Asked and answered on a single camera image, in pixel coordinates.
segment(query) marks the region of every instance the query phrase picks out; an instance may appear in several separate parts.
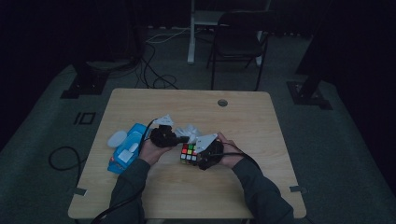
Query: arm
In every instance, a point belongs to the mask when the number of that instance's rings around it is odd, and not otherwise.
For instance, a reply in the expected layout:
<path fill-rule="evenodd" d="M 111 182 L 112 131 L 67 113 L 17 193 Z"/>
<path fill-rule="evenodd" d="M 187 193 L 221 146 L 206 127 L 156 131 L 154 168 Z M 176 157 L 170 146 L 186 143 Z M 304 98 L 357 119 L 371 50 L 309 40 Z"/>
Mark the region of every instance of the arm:
<path fill-rule="evenodd" d="M 101 223 L 144 223 L 145 213 L 142 206 L 140 190 L 146 185 L 149 168 L 154 165 L 163 153 L 171 147 L 156 147 L 150 140 L 146 141 L 140 151 L 139 158 L 119 175 L 116 186 L 111 193 L 110 207 L 117 205 L 134 195 L 135 199 L 114 210 Z"/>
<path fill-rule="evenodd" d="M 240 152 L 222 133 L 218 137 L 224 152 Z M 243 156 L 224 156 L 220 164 L 233 169 L 244 189 L 247 208 L 258 223 L 294 222 L 293 208 L 280 196 L 277 186 L 251 161 Z"/>

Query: blue package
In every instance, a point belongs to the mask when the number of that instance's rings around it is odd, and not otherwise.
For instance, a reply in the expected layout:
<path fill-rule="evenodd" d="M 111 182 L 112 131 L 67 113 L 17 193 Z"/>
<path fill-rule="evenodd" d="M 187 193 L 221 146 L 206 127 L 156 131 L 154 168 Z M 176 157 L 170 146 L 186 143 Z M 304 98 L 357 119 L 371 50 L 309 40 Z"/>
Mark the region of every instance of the blue package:
<path fill-rule="evenodd" d="M 139 145 L 147 127 L 136 123 L 127 133 L 126 139 L 119 145 L 113 153 L 113 157 L 108 163 L 107 170 L 116 174 L 121 174 L 139 155 Z"/>

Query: dark background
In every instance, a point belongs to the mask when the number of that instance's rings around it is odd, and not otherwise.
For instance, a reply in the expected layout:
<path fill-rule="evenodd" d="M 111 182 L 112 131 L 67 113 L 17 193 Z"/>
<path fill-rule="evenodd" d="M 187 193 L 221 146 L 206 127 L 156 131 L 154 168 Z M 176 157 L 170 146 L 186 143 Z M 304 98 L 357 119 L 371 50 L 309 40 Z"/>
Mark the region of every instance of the dark background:
<path fill-rule="evenodd" d="M 197 0 L 198 9 L 236 4 Z M 141 28 L 187 27 L 190 7 L 186 0 L 2 1 L 0 148 L 67 65 L 138 57 Z M 297 72 L 334 84 L 395 191 L 395 1 L 274 0 L 270 8 L 286 35 L 314 37 Z"/>

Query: rubik's cube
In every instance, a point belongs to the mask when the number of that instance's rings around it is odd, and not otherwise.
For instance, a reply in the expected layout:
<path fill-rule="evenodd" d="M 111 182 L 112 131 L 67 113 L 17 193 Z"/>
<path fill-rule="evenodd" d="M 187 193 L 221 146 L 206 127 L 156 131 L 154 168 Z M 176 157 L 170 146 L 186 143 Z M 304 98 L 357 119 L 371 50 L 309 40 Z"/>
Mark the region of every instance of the rubik's cube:
<path fill-rule="evenodd" d="M 196 165 L 198 164 L 198 155 L 195 153 L 195 144 L 183 144 L 181 149 L 180 161 L 184 164 Z"/>

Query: chair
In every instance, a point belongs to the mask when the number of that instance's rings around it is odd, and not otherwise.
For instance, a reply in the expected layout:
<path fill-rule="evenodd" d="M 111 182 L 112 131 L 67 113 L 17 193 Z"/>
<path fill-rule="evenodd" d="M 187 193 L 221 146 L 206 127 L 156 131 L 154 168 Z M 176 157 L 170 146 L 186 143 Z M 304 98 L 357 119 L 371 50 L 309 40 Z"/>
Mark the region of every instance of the chair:
<path fill-rule="evenodd" d="M 216 62 L 247 62 L 247 68 L 255 58 L 262 56 L 256 91 L 262 77 L 268 38 L 276 32 L 276 27 L 274 11 L 225 12 L 215 28 L 212 50 L 206 64 L 208 68 L 212 62 L 211 90 L 215 82 Z"/>

